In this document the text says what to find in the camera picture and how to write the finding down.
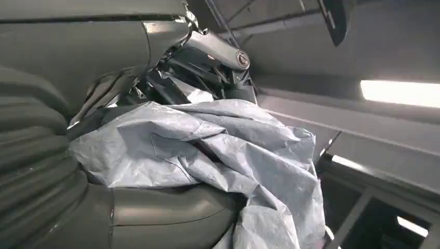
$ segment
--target fluorescent light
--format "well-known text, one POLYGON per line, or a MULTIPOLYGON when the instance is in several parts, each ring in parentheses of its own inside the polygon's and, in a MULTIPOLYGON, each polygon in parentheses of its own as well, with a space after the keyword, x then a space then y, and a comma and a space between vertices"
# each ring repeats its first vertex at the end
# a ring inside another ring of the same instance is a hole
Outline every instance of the fluorescent light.
POLYGON ((342 164, 344 166, 350 167, 350 168, 355 169, 355 170, 365 171, 365 168, 362 165, 360 165, 359 163, 353 162, 351 160, 348 160, 347 158, 340 157, 340 156, 337 156, 337 155, 334 155, 332 157, 332 162, 342 164))
POLYGON ((367 100, 440 108, 440 84, 362 80, 361 88, 367 100))
POLYGON ((406 220, 400 216, 397 217, 397 222, 399 223, 399 225, 401 225, 402 227, 411 230, 415 233, 417 233, 420 236, 423 236, 426 238, 426 236, 428 236, 428 230, 424 229, 421 226, 418 226, 412 222, 410 222, 409 220, 406 220))

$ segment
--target grey tarp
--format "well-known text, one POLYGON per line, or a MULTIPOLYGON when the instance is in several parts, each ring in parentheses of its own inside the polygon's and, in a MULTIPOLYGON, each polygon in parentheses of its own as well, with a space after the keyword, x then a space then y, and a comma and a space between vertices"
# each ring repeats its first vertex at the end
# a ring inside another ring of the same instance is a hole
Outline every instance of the grey tarp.
POLYGON ((73 155, 108 187, 205 182, 248 197, 232 234, 215 247, 313 248, 324 236, 314 136, 247 101, 162 106, 151 102, 71 143, 73 155), (213 162, 198 141, 221 161, 213 162))

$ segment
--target round bolt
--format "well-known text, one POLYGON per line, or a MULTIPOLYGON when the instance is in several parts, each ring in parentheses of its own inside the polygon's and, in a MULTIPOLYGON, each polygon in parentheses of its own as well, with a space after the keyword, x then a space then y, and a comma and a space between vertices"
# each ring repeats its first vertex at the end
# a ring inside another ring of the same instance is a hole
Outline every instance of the round bolt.
POLYGON ((241 67, 243 67, 243 68, 249 67, 250 62, 249 62, 248 55, 246 53, 244 53, 243 51, 240 51, 237 53, 237 61, 241 67))

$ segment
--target cylindrical pipe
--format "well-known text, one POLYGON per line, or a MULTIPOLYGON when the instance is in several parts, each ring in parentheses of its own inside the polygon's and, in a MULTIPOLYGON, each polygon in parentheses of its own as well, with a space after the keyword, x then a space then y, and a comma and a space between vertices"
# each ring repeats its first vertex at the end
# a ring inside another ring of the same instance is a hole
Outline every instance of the cylindrical pipe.
POLYGON ((237 48, 240 48, 238 41, 236 37, 234 36, 234 33, 232 32, 231 28, 229 27, 228 23, 226 22, 225 18, 223 17, 222 13, 218 10, 217 6, 215 5, 213 0, 205 0, 207 6, 209 7, 212 15, 216 19, 216 21, 220 24, 220 26, 224 27, 226 31, 229 34, 229 37, 232 39, 232 44, 236 46, 237 48))

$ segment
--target circular fitting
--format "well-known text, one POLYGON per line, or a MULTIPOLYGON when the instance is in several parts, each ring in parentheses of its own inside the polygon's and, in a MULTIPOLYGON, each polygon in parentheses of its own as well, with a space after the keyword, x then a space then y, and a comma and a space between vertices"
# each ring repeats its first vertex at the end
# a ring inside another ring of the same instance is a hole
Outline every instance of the circular fitting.
POLYGON ((240 65, 240 67, 244 69, 248 69, 251 64, 251 61, 249 60, 248 55, 244 51, 238 51, 237 63, 240 65))

